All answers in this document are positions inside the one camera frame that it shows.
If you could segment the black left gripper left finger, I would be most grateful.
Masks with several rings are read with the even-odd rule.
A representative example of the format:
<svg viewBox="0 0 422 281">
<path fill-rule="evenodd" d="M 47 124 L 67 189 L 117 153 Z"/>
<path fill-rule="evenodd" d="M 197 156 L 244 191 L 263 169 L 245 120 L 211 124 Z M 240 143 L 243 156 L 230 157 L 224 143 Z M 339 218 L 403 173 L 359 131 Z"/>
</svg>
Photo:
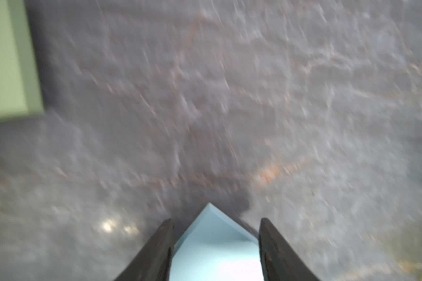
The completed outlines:
<svg viewBox="0 0 422 281">
<path fill-rule="evenodd" d="M 168 281 L 175 244 L 173 231 L 172 220 L 163 221 L 116 281 Z"/>
</svg>

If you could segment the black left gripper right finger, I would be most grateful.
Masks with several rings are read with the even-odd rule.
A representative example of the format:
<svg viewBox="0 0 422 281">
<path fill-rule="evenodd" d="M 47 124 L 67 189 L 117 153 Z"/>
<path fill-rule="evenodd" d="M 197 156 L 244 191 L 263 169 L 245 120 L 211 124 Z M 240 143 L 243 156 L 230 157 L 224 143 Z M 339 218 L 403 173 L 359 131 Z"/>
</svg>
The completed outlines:
<svg viewBox="0 0 422 281">
<path fill-rule="evenodd" d="M 259 248 L 265 281 L 319 281 L 268 218 L 260 222 Z"/>
</svg>

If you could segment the light blue memo pad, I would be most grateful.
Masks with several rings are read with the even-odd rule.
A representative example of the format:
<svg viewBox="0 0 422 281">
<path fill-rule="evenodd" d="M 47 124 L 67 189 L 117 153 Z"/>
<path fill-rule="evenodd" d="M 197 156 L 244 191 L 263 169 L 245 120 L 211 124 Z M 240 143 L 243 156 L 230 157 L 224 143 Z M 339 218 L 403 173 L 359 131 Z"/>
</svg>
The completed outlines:
<svg viewBox="0 0 422 281">
<path fill-rule="evenodd" d="M 262 281 L 259 241 L 209 203 L 175 244 L 171 281 Z"/>
</svg>

